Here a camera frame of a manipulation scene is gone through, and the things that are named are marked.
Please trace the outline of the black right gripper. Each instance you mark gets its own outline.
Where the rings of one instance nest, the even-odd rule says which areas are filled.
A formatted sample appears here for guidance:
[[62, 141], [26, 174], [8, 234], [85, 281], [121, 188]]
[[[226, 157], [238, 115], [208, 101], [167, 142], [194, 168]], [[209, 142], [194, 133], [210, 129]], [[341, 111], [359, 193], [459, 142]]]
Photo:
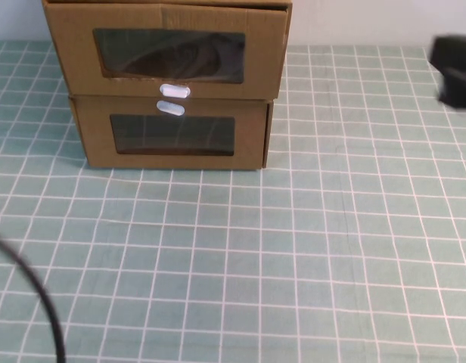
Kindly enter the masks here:
[[429, 63], [442, 76], [438, 101], [456, 110], [466, 110], [466, 35], [435, 36]]

